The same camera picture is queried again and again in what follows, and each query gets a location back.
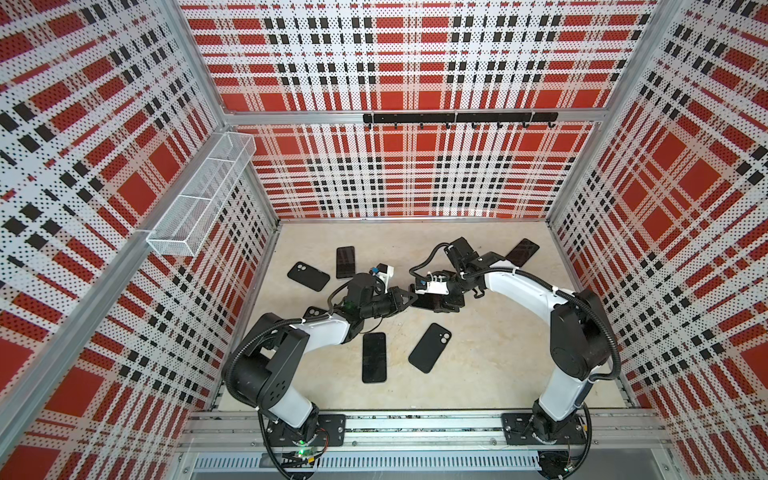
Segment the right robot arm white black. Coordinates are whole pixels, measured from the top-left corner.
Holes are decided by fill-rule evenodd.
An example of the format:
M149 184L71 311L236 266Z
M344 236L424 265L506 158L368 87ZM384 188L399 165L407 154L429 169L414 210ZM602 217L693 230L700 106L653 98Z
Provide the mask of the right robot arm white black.
M621 356L613 327L591 290L559 288L523 270L507 258L481 255L460 237L436 245L426 260L411 267L414 290L462 298L487 292L502 295L542 319L549 328L549 352L555 368L534 402L528 432L542 444L554 444L561 431L586 408L593 385L614 381Z

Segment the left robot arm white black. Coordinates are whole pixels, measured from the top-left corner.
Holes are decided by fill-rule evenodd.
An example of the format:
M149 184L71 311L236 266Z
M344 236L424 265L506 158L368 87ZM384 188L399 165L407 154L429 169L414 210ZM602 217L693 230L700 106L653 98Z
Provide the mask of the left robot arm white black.
M317 406L300 394L293 379L305 354L343 345L369 319L408 309L418 296L389 284L382 271L359 273L335 289L315 315L284 319L262 315L225 362L226 390L245 404L294 430L314 429Z

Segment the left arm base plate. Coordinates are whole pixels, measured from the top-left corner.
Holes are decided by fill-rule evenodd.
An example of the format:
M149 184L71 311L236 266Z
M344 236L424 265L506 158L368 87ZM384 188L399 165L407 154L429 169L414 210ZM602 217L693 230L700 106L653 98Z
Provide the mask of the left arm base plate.
M344 414L311 414L300 427L291 427L282 420L268 421L266 438L273 447L338 447L345 439L347 417Z

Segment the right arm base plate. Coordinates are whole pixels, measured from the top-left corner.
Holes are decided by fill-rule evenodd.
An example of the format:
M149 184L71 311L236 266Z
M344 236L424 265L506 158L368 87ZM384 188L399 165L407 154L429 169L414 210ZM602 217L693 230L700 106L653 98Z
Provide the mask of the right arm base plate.
M544 413L504 413L502 433L507 445L584 446L586 431L577 413L553 421Z

